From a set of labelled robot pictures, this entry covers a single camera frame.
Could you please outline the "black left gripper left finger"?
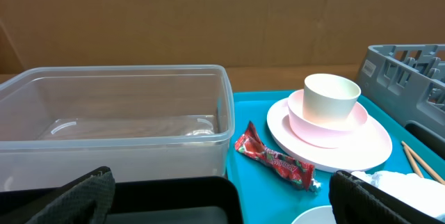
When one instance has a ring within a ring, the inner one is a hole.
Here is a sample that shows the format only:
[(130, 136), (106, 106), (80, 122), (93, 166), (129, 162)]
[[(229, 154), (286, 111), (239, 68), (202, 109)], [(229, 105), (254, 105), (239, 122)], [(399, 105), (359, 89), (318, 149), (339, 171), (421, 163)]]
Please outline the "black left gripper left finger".
[(115, 179), (99, 167), (66, 185), (1, 193), (1, 223), (104, 223)]

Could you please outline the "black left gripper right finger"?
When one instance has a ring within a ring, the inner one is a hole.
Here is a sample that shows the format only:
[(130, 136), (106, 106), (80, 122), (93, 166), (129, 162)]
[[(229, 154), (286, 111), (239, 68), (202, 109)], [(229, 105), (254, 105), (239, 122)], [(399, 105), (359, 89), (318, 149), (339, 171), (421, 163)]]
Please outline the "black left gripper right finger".
[(337, 224), (441, 224), (350, 173), (330, 178), (329, 200)]

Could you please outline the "white bowl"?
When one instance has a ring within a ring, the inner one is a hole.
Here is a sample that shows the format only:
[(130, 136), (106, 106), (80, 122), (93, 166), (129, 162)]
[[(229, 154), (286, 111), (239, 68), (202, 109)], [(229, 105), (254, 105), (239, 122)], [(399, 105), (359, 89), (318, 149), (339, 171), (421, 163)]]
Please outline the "white bowl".
[(292, 224), (336, 224), (331, 205), (308, 209), (301, 213)]

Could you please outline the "red candy wrapper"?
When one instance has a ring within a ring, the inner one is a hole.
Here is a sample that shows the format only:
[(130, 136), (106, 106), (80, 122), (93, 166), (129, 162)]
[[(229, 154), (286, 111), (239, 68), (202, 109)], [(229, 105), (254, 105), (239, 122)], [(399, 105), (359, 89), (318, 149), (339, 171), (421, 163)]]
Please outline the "red candy wrapper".
[(265, 146), (261, 141), (254, 124), (249, 121), (244, 133), (234, 144), (234, 149), (271, 168), (282, 179), (290, 182), (297, 190), (318, 193), (321, 183), (315, 179), (315, 166), (294, 159)]

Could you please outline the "white napkin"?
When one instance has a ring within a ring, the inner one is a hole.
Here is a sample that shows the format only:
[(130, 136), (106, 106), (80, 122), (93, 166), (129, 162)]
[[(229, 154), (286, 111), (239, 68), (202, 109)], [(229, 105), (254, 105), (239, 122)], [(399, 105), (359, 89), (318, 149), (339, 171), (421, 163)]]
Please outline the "white napkin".
[(443, 184), (431, 179), (421, 178), (415, 173), (402, 174), (381, 170), (373, 174), (362, 171), (352, 175), (388, 193), (405, 204), (444, 222)]

